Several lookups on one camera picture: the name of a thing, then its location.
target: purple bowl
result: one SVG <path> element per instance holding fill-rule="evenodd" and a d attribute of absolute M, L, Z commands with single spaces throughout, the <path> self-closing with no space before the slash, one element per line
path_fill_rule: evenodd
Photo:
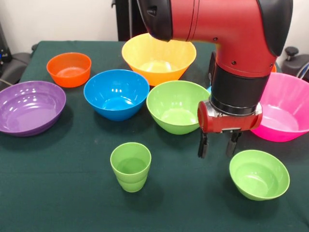
<path fill-rule="evenodd" d="M 0 131 L 33 136 L 52 127 L 66 104 L 66 94 L 46 81 L 22 82 L 0 92 Z"/>

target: white wall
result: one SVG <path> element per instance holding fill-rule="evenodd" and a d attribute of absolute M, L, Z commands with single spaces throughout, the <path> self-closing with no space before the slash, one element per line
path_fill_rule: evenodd
<path fill-rule="evenodd" d="M 285 43 L 287 46 L 296 46 L 299 54 L 309 54 L 309 0 L 294 0 L 291 27 Z M 283 51 L 277 62 L 281 65 L 285 58 Z"/>
<path fill-rule="evenodd" d="M 112 0 L 0 0 L 0 22 L 11 52 L 42 40 L 117 41 Z"/>

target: dark green table cover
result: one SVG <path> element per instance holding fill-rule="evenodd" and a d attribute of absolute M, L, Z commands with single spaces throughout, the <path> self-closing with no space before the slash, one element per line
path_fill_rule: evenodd
<path fill-rule="evenodd" d="M 92 59 L 92 76 L 129 69 L 122 42 L 41 42 L 22 77 L 51 81 L 46 64 L 70 51 Z M 196 43 L 197 58 L 182 79 L 208 86 L 212 44 Z M 130 120 L 96 114 L 83 87 L 65 89 L 67 104 L 48 131 L 29 138 L 0 135 L 1 232 L 300 232 L 309 229 L 309 134 L 288 143 L 251 132 L 237 150 L 261 149 L 290 172 L 290 188 L 265 202 L 244 198 L 229 176 L 226 134 L 212 134 L 205 159 L 197 157 L 199 130 L 172 135 L 158 127 L 146 105 Z M 112 150 L 139 142 L 152 153 L 144 188 L 124 192 L 110 167 Z"/>

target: bowl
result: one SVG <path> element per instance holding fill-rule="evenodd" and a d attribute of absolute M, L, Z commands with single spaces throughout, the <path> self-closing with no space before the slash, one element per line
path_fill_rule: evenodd
<path fill-rule="evenodd" d="M 84 97 L 101 116 L 124 121 L 134 116 L 149 93 L 149 84 L 129 70 L 109 70 L 92 77 L 84 87 Z"/>
<path fill-rule="evenodd" d="M 26 137 L 44 132 L 58 120 L 66 103 L 59 86 L 46 81 L 28 81 L 0 92 L 0 131 Z"/>
<path fill-rule="evenodd" d="M 272 72 L 260 100 L 261 124 L 252 132 L 269 141 L 287 142 L 309 131 L 309 83 Z"/>
<path fill-rule="evenodd" d="M 196 56 L 196 48 L 191 42 L 164 42 L 149 33 L 131 38 L 122 48 L 126 63 L 143 75 L 151 86 L 179 80 Z"/>
<path fill-rule="evenodd" d="M 189 81 L 169 81 L 148 94 L 147 108 L 156 123 L 172 134 L 187 134 L 199 127 L 198 103 L 209 98 L 202 86 Z"/>
<path fill-rule="evenodd" d="M 91 59 L 82 53 L 63 53 L 50 59 L 46 68 L 57 85 L 74 88 L 89 80 Z"/>
<path fill-rule="evenodd" d="M 264 151 L 239 152 L 232 158 L 229 171 L 241 194 L 254 201 L 280 197 L 290 185 L 290 176 L 283 163 Z"/>

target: green cup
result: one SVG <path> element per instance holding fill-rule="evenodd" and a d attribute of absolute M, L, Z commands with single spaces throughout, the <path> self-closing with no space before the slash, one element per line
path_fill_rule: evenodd
<path fill-rule="evenodd" d="M 290 176 L 283 163 L 264 151 L 239 152 L 232 158 L 229 170 L 238 190 L 254 201 L 280 197 L 290 185 Z"/>
<path fill-rule="evenodd" d="M 111 154 L 111 166 L 123 190 L 137 192 L 146 182 L 151 163 L 151 153 L 139 143 L 125 143 Z"/>

